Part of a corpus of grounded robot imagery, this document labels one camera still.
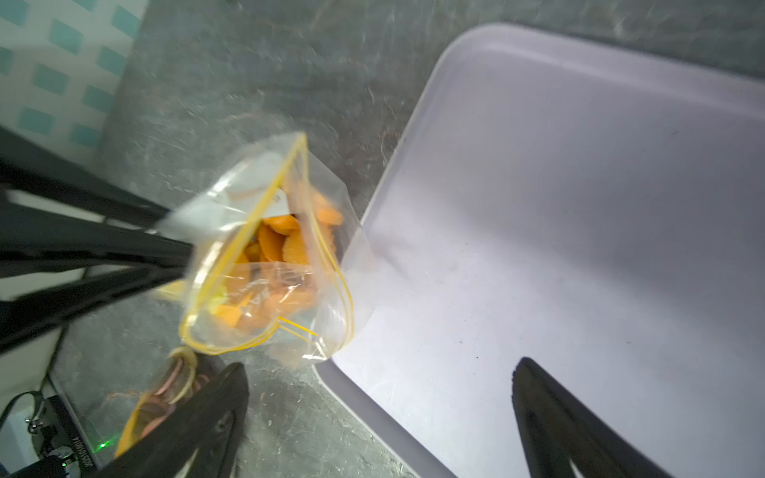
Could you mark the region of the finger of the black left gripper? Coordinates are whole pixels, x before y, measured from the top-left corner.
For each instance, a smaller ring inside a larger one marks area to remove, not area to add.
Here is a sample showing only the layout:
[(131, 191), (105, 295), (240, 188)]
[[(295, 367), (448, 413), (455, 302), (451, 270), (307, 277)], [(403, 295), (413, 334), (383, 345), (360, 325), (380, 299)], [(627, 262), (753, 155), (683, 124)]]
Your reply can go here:
[(175, 282), (183, 268), (127, 268), (1, 303), (1, 350), (12, 351), (81, 316)]
[[(14, 203), (23, 191), (106, 217), (105, 222)], [(151, 233), (168, 211), (120, 189), (20, 135), (1, 132), (1, 275), (93, 265), (184, 268), (190, 244)]]

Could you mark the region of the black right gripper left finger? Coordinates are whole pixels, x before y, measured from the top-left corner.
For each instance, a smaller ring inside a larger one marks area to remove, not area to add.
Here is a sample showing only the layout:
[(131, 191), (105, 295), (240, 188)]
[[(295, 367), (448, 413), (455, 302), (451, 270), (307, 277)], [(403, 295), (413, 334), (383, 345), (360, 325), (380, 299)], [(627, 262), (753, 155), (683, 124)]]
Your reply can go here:
[(229, 364), (146, 438), (98, 477), (230, 477), (243, 436), (249, 385), (243, 364)]

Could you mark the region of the ziploc bag of orange cookies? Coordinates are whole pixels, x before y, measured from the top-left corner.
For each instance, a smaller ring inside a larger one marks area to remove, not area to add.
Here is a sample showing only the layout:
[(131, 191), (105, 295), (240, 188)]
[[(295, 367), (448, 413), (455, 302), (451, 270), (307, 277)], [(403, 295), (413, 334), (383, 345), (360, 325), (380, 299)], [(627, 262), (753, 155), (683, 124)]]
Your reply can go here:
[(191, 244), (184, 277), (159, 294), (183, 308), (201, 354), (259, 348), (290, 364), (332, 358), (374, 309), (375, 259), (346, 185), (304, 133), (273, 135), (158, 225)]

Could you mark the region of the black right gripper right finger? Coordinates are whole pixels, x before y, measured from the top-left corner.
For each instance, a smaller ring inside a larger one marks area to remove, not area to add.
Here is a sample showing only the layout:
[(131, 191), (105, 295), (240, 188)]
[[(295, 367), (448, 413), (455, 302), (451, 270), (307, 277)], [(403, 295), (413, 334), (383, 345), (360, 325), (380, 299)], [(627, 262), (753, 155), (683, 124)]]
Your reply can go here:
[(667, 477), (531, 358), (513, 373), (512, 404), (532, 477)]

